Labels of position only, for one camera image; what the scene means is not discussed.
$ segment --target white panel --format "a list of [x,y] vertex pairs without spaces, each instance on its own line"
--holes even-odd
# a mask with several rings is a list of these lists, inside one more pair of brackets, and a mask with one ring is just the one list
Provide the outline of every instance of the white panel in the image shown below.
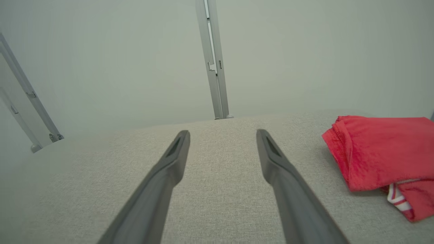
[[0,22],[65,137],[214,119],[193,0],[6,0]]
[[0,99],[0,177],[32,155],[32,142]]
[[20,83],[12,73],[3,55],[0,53],[0,86],[20,113],[25,124],[29,127],[42,147],[52,144],[49,130],[33,107]]
[[434,1],[219,0],[235,117],[352,108],[434,110]]

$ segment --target beige textured fabric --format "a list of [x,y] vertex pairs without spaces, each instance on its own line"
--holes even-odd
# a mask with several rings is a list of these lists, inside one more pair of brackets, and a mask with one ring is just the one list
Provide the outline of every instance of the beige textured fabric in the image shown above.
[[163,243],[284,242],[262,177],[266,129],[352,243],[433,243],[434,218],[411,224],[380,191],[350,193],[321,134],[345,111],[164,125],[66,138],[0,179],[0,243],[95,243],[175,135],[191,133]]

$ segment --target red cloth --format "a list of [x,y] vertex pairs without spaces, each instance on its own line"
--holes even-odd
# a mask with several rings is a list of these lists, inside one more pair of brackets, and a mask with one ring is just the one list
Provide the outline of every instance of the red cloth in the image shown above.
[[322,137],[350,191],[388,190],[411,222],[434,215],[434,122],[339,116]]

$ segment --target red garment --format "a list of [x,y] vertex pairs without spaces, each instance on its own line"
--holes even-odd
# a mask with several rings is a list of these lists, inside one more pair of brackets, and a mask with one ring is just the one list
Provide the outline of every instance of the red garment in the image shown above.
[[411,222],[434,215],[434,122],[339,116],[322,137],[350,191],[388,190]]

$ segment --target red fabric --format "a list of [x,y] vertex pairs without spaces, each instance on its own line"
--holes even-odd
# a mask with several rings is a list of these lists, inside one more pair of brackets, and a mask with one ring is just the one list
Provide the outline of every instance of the red fabric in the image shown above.
[[397,184],[413,208],[403,214],[412,222],[434,215],[434,122],[339,116],[322,137],[350,191],[420,179]]

